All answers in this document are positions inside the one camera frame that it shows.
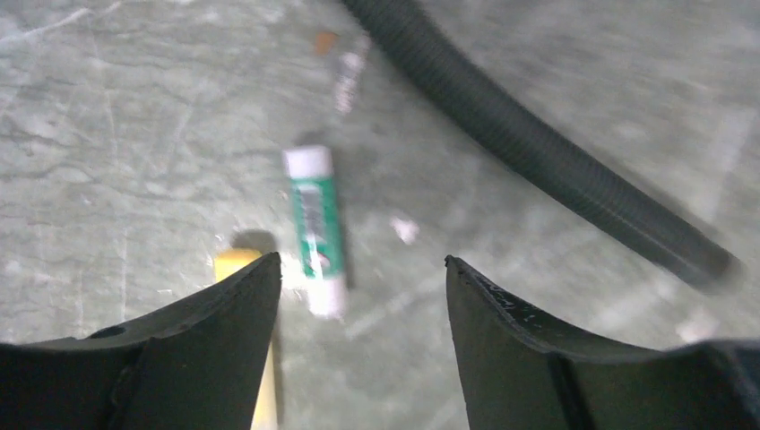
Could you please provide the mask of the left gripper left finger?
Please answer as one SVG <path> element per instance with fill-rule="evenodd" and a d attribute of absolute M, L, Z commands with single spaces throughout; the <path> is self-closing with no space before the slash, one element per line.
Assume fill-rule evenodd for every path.
<path fill-rule="evenodd" d="M 258 377 L 246 334 L 247 281 L 260 279 L 266 330 L 281 258 L 262 256 L 191 296 L 84 339 L 1 347 L 4 429 L 247 429 Z"/>

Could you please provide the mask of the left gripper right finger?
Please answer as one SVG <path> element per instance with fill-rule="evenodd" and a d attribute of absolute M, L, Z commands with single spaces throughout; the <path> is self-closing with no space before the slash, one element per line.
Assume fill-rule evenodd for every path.
<path fill-rule="evenodd" d="M 757 340 L 637 347 L 539 309 L 461 258 L 445 266 L 470 428 L 758 428 Z"/>

